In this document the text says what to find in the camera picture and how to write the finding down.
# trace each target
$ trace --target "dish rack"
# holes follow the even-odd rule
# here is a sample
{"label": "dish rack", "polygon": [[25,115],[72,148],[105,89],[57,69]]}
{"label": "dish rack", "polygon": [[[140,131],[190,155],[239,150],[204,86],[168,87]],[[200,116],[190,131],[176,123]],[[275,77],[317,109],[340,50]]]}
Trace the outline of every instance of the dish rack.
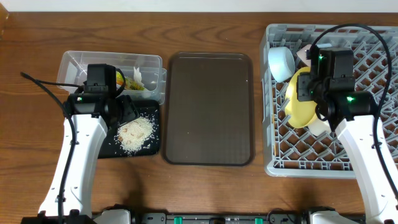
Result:
{"label": "dish rack", "polygon": [[[289,48],[296,71],[305,66],[296,53],[311,44],[333,25],[271,24],[260,44],[264,119],[264,168],[278,177],[321,177],[354,179],[348,156],[335,133],[314,136],[307,127],[295,129],[288,123],[284,107],[288,82],[277,83],[268,67],[271,47]],[[398,27],[373,27],[386,40],[392,57],[392,80],[381,119],[384,135],[398,165]],[[344,27],[324,36],[319,44],[351,47],[354,51],[355,89],[370,91],[379,103],[386,82],[386,53],[377,38],[359,27]]]}

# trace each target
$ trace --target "rice pile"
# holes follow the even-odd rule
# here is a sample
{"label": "rice pile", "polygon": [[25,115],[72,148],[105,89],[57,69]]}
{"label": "rice pile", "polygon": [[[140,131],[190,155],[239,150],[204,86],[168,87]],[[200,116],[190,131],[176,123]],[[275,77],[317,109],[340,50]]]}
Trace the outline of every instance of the rice pile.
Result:
{"label": "rice pile", "polygon": [[143,143],[153,138],[154,125],[151,120],[140,117],[118,129],[118,141],[128,153],[137,152]]}

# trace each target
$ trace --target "plastic bin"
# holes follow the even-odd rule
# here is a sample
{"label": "plastic bin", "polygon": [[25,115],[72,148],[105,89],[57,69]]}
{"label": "plastic bin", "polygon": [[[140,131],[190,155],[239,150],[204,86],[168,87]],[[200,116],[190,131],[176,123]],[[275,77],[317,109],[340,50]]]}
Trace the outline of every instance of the plastic bin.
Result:
{"label": "plastic bin", "polygon": [[[311,44],[333,25],[271,24],[260,44],[260,73],[263,92],[262,121],[264,169],[279,177],[321,177],[353,179],[349,158],[336,134],[314,136],[307,127],[294,129],[284,114],[285,91],[288,83],[277,83],[268,69],[268,50],[289,48],[296,70],[304,64],[297,51]],[[392,158],[398,165],[398,27],[373,27],[386,40],[392,59],[392,80],[387,100],[381,111],[383,130]],[[351,47],[354,51],[356,90],[370,91],[380,100],[387,73],[386,53],[377,38],[359,27],[344,27],[324,36],[319,44]]]}
{"label": "plastic bin", "polygon": [[[58,71],[57,82],[82,85],[87,80],[87,65],[106,63],[120,68],[126,77],[133,78],[134,67],[139,68],[142,83],[148,91],[124,90],[133,100],[157,100],[163,104],[166,89],[166,69],[162,68],[162,58],[157,55],[124,54],[111,52],[67,51],[64,53]],[[69,93],[76,88],[59,86]]]}

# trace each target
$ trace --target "yellow bowl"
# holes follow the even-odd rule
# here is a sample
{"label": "yellow bowl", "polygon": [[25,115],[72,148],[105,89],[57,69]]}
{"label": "yellow bowl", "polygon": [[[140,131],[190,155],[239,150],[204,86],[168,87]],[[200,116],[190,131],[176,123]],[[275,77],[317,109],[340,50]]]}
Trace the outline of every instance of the yellow bowl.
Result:
{"label": "yellow bowl", "polygon": [[291,115],[289,124],[293,128],[303,128],[314,122],[317,118],[315,114],[315,107],[317,104],[314,101],[300,102],[297,99],[297,77],[302,72],[309,72],[310,67],[304,67],[298,70],[289,82],[286,90],[286,99],[290,99],[285,107],[285,114]]}

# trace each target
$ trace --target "black tray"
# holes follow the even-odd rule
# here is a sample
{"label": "black tray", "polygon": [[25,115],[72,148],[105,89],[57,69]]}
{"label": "black tray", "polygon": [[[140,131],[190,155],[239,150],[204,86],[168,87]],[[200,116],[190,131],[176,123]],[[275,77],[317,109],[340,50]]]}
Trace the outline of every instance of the black tray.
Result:
{"label": "black tray", "polygon": [[184,165],[250,163],[254,157],[250,58],[179,53],[169,68],[164,159]]}
{"label": "black tray", "polygon": [[160,111],[159,104],[155,100],[140,100],[133,101],[139,114],[144,117],[154,116],[155,131],[154,137],[146,140],[142,149],[134,154],[128,154],[123,151],[119,142],[115,141],[115,135],[118,130],[116,128],[110,129],[104,139],[104,142],[99,150],[99,159],[115,158],[115,157],[131,157],[131,156],[148,156],[156,154],[160,148]]}

